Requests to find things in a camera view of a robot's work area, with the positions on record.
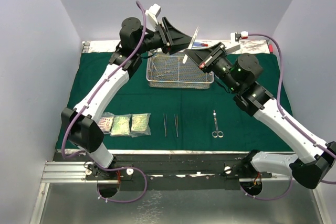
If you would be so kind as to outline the steel tweezers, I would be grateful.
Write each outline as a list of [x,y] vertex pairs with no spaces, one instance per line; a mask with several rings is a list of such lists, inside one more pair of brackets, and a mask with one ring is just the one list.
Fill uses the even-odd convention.
[[178,121],[178,114],[174,114],[174,122],[175,122],[175,130],[176,130],[176,137],[179,137],[179,121]]
[[163,122],[164,122],[164,134],[167,137],[167,114],[163,114]]
[[[195,39],[197,37],[197,34],[199,32],[199,28],[200,28],[199,26],[196,27],[195,32],[194,32],[194,34],[193,34],[193,36],[191,38],[191,41],[190,41],[189,46],[187,47],[187,49],[192,49],[192,46],[193,46],[193,44],[195,42]],[[187,54],[184,54],[184,57],[183,57],[183,60],[182,60],[182,64],[185,64],[186,61],[187,61],[187,59],[188,59]]]

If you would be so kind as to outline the dark green surgical cloth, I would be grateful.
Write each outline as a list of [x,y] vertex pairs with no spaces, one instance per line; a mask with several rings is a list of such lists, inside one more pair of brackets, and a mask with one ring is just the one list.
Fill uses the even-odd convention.
[[[213,138],[213,110],[222,138]],[[272,130],[240,110],[231,94],[217,84],[209,89],[152,88],[143,62],[131,80],[114,96],[107,112],[124,115],[150,113],[151,135],[112,137],[104,144],[111,150],[184,151],[289,151]],[[167,114],[167,137],[163,114]],[[174,114],[178,114],[178,138]]]

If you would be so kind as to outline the steel surgical scissors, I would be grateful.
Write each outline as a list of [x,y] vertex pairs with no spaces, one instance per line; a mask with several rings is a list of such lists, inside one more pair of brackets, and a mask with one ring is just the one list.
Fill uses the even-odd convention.
[[217,121],[217,113],[215,110],[213,110],[213,117],[214,117],[214,125],[215,125],[215,130],[212,132],[212,137],[213,138],[222,138],[224,137],[224,133],[219,130],[218,128],[218,121]]

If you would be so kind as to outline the green packet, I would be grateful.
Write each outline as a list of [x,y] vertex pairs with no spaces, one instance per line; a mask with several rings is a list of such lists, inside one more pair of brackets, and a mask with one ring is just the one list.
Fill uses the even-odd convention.
[[151,135],[150,113],[132,114],[131,137]]

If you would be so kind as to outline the pink instrument packet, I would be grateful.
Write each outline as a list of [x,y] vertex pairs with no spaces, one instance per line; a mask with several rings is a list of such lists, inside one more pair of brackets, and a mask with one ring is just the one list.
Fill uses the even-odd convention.
[[114,121],[114,114],[110,112],[104,112],[98,122],[98,126],[103,134],[110,134]]

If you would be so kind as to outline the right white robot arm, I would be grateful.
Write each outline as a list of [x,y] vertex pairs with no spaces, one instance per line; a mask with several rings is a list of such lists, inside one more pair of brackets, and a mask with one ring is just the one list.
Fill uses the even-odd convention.
[[236,105],[276,133],[293,155],[253,150],[242,159],[238,173],[252,178],[269,172],[291,176],[308,189],[315,189],[335,161],[335,142],[317,137],[286,112],[279,101],[257,79],[263,68],[253,54],[241,54],[234,63],[227,59],[223,43],[184,53],[203,72],[212,72],[235,95]]

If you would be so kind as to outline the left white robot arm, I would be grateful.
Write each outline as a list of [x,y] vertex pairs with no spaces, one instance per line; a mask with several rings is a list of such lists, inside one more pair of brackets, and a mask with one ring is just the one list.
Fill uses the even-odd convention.
[[61,150],[65,151],[67,141],[79,147],[98,165],[98,173],[104,179],[112,178],[116,172],[114,157],[104,145],[104,134],[98,126],[107,105],[138,70],[143,53],[161,49],[171,55],[187,49],[195,40],[165,17],[154,23],[154,30],[147,29],[146,22],[135,17],[126,18],[119,35],[120,42],[101,78],[74,108],[64,108],[61,113],[65,130]]

